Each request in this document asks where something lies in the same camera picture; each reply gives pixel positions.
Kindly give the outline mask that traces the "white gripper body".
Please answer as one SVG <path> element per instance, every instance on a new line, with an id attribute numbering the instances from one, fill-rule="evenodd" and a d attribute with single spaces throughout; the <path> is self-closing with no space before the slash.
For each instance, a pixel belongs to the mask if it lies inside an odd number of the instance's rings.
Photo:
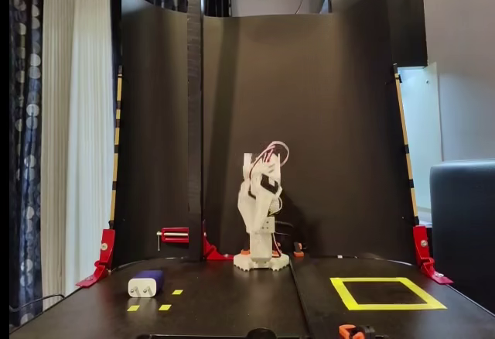
<path id="1" fill-rule="evenodd" d="M 249 195 L 256 198 L 258 195 L 268 195 L 271 201 L 279 198 L 282 188 L 279 182 L 267 174 L 255 174 L 251 178 L 244 180 L 239 191 L 240 195 Z"/>

